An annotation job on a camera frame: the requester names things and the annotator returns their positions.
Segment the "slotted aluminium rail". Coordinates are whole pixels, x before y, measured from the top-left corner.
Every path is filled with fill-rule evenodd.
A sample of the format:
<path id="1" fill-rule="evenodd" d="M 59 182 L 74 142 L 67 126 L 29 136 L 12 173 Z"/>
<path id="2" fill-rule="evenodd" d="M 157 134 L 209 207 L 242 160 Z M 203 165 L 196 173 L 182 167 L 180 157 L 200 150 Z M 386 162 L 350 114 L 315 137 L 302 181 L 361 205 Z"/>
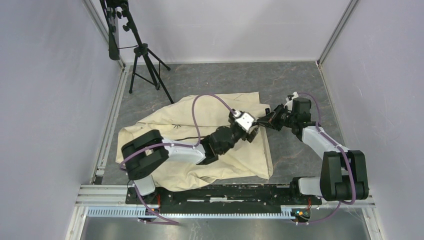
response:
<path id="1" fill-rule="evenodd" d="M 143 218 L 151 219 L 156 216 L 145 207 L 90 206 L 86 213 L 88 217 L 109 218 Z M 162 213 L 161 216 L 173 219 L 295 219 L 290 208 L 281 208 L 276 213 Z"/>

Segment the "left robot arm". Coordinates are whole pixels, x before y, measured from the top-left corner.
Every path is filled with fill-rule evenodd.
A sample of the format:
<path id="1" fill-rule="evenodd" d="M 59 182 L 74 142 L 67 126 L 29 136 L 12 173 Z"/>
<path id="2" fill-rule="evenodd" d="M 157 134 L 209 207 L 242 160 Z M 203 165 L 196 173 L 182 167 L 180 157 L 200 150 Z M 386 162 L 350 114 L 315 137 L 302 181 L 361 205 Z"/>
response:
<path id="1" fill-rule="evenodd" d="M 209 165 L 234 148 L 239 140 L 252 142 L 258 132 L 256 119 L 248 112 L 230 113 L 229 126 L 220 126 L 198 143 L 164 138 L 157 129 L 137 137 L 121 147 L 122 167 L 134 183 L 138 197 L 153 203 L 157 190 L 152 173 L 165 162 Z"/>

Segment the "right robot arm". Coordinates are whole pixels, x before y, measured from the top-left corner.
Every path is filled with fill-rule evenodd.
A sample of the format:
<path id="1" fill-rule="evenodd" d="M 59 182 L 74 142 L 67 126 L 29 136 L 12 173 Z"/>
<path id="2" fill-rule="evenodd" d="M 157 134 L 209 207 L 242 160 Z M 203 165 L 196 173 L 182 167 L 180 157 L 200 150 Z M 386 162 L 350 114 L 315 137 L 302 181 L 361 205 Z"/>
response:
<path id="1" fill-rule="evenodd" d="M 258 118 L 257 125 L 280 131 L 283 127 L 322 160 L 319 177 L 295 177 L 289 189 L 289 199 L 302 204 L 309 196 L 339 201 L 352 205 L 357 200 L 369 197 L 369 184 L 365 154 L 351 150 L 330 137 L 320 123 L 312 121 L 312 102 L 308 98 L 290 95 L 286 104 L 278 105 L 274 111 Z"/>

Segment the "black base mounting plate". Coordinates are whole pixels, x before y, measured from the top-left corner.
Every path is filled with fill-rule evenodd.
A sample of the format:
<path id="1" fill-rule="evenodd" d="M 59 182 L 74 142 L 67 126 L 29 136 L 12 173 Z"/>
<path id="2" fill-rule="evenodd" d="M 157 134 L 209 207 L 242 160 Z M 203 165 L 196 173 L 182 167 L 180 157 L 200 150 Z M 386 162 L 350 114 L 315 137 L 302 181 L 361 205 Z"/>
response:
<path id="1" fill-rule="evenodd" d="M 184 191 L 157 187 L 143 201 L 157 205 L 161 214 L 276 214 L 282 206 L 322 204 L 316 196 L 298 193 L 287 184 L 211 184 Z"/>

